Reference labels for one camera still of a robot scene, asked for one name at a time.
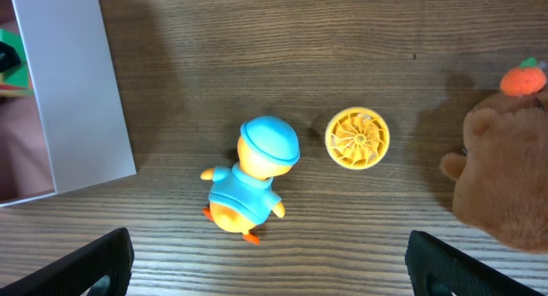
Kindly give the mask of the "multicoloured puzzle cube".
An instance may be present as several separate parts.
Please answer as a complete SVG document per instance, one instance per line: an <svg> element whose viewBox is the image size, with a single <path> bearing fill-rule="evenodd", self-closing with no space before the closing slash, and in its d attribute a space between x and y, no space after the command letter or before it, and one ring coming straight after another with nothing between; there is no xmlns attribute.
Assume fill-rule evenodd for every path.
<svg viewBox="0 0 548 296"><path fill-rule="evenodd" d="M19 34L1 30L1 96L33 96L27 56Z"/></svg>

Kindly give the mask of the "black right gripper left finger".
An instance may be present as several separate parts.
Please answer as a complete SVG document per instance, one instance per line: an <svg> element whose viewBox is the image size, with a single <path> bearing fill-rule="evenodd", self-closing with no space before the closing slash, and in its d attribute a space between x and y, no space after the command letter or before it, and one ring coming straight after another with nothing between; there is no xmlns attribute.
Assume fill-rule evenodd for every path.
<svg viewBox="0 0 548 296"><path fill-rule="evenodd" d="M1 288L2 295L106 295L127 293L134 249L117 228L54 263Z"/></svg>

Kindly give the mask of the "orange duck toy blue hat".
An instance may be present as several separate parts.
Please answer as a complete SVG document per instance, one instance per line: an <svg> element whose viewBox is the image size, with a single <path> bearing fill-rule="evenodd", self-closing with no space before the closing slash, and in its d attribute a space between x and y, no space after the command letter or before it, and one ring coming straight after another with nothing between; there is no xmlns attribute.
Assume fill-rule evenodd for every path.
<svg viewBox="0 0 548 296"><path fill-rule="evenodd" d="M260 239L252 230L271 214L285 217L282 198L272 182L298 163L299 140L286 121L263 115L241 125L236 152L238 161L232 166L201 173L202 180L212 182L209 204L202 212L222 230L258 245Z"/></svg>

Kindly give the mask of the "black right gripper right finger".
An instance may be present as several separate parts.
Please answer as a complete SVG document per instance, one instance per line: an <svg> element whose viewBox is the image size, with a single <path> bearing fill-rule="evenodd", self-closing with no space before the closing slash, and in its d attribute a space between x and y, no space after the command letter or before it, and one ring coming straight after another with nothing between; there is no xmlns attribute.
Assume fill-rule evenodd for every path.
<svg viewBox="0 0 548 296"><path fill-rule="evenodd" d="M415 296L543 296L422 231L411 232L405 264Z"/></svg>

